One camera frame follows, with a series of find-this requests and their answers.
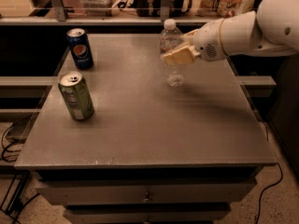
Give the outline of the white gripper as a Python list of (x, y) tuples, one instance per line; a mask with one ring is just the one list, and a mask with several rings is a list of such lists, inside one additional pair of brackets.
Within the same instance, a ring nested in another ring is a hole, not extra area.
[(206, 62), (227, 58), (221, 43), (221, 26), (224, 19), (210, 21), (201, 28), (194, 29), (182, 36), (183, 40), (194, 46), (186, 45), (162, 55), (167, 65), (191, 64), (200, 57)]

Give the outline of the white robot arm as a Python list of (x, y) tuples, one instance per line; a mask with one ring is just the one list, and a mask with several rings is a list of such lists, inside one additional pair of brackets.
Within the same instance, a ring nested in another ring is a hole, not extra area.
[(290, 56), (299, 51), (299, 0), (263, 0), (258, 9), (210, 21), (182, 36), (162, 55), (168, 65), (224, 60), (235, 55)]

